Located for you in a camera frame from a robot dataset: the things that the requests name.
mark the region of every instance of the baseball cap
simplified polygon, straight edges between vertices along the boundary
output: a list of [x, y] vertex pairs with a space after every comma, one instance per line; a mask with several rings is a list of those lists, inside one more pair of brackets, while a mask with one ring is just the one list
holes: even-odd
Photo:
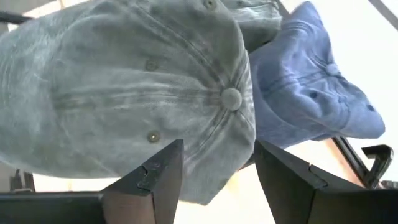
[[272, 41], [282, 16], [276, 0], [221, 0], [241, 28], [244, 45], [253, 52]]
[[332, 136], [378, 138], [385, 127], [366, 95], [341, 74], [311, 2], [250, 54], [257, 138], [286, 148]]
[[183, 139], [181, 199], [208, 203], [250, 157], [249, 60], [219, 0], [89, 1], [0, 37], [0, 158], [120, 177]]

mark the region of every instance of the cap eyelet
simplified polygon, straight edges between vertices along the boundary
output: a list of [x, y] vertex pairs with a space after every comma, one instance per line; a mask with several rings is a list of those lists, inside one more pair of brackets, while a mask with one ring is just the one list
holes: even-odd
[[157, 143], [160, 140], [160, 133], [158, 131], [149, 131], [147, 139], [150, 143]]
[[214, 11], [217, 8], [217, 2], [215, 0], [205, 0], [205, 6], [208, 10]]
[[310, 93], [310, 97], [315, 99], [316, 97], [318, 97], [318, 93], [313, 91], [312, 93]]
[[159, 65], [154, 60], [147, 60], [145, 63], [145, 69], [147, 71], [153, 72], [154, 70], [157, 70], [158, 68], [159, 68]]
[[372, 112], [375, 111], [375, 109], [372, 105], [367, 105], [366, 107], [368, 108], [369, 111], [372, 111]]

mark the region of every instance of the cap button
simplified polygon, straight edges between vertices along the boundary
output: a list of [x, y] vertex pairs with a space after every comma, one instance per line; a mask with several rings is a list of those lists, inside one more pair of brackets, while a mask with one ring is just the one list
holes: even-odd
[[337, 67], [337, 65], [335, 63], [328, 64], [328, 66], [326, 66], [326, 72], [329, 75], [338, 75], [338, 74], [340, 74], [340, 71], [338, 70], [338, 67]]
[[241, 107], [242, 95], [239, 90], [228, 88], [221, 93], [221, 102], [227, 109], [234, 111]]

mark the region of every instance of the blue baseball cap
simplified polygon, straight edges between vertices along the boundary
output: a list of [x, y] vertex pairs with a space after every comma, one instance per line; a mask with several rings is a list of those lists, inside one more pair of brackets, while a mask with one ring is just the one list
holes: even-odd
[[378, 138], [385, 131], [366, 95], [341, 74], [310, 2], [250, 54], [257, 138], [286, 148], [332, 136]]

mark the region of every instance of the gray baseball cap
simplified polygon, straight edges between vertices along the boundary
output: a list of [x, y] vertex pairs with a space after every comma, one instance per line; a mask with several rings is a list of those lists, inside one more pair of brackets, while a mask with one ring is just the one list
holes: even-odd
[[208, 203], [255, 139], [248, 55], [219, 0], [90, 1], [0, 37], [0, 160], [119, 177], [175, 139], [182, 200]]

